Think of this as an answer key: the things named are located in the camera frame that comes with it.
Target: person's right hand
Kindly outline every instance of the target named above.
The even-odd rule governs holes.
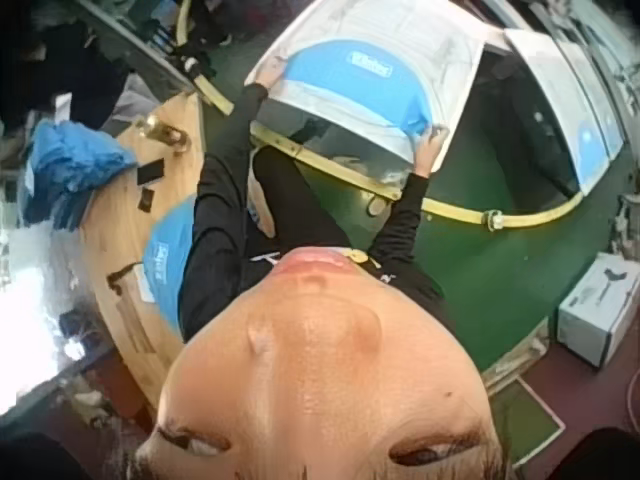
[[[271,90],[284,75],[288,61],[280,55],[267,58],[258,68],[255,82]]]
[[[448,136],[449,129],[443,125],[432,125],[427,129],[416,150],[413,173],[420,177],[429,178]]]

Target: box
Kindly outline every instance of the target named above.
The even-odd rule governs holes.
[[[639,284],[639,263],[599,253],[560,305],[558,341],[592,365],[604,367],[635,318]]]

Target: yellow hose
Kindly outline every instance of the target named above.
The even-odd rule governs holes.
[[[187,25],[190,7],[191,0],[183,0],[176,26],[176,39],[178,46],[187,43]],[[229,99],[214,87],[204,75],[196,77],[194,79],[194,83],[208,102],[217,107],[225,115],[229,115],[231,113],[233,110],[233,103],[231,103]],[[253,123],[251,127],[251,134],[260,142],[277,148],[298,162],[304,163],[309,167],[342,180],[343,182],[361,190],[373,193],[390,201],[399,199],[402,194],[398,188],[383,185],[366,175],[344,167],[326,157],[323,157],[322,155],[318,155],[317,153],[312,152],[302,145],[289,140],[287,137],[268,129],[257,122]],[[584,195],[582,193],[578,193],[568,202],[563,203],[559,207],[533,215],[502,215],[501,212],[494,212],[498,214],[499,226],[488,226],[490,230],[494,230],[501,228],[530,228],[543,225],[567,215],[580,204],[583,198]],[[487,212],[469,210],[467,208],[457,207],[455,205],[438,202],[437,200],[429,198],[425,198],[422,202],[422,210],[425,213],[432,213],[434,215],[449,218],[451,220],[457,220],[459,222],[476,225],[487,224]]]

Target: lips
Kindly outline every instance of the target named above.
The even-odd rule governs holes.
[[[328,248],[297,248],[286,254],[273,268],[271,275],[328,272],[356,274],[358,268],[345,256]]]

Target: sleeve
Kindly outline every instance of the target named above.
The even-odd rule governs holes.
[[[391,215],[373,241],[369,256],[382,264],[388,260],[413,262],[422,200],[428,186],[428,178],[409,175],[402,197],[391,207]]]
[[[250,125],[267,90],[245,87],[205,156],[195,203],[193,242],[178,299],[185,342],[239,294],[245,249]]]

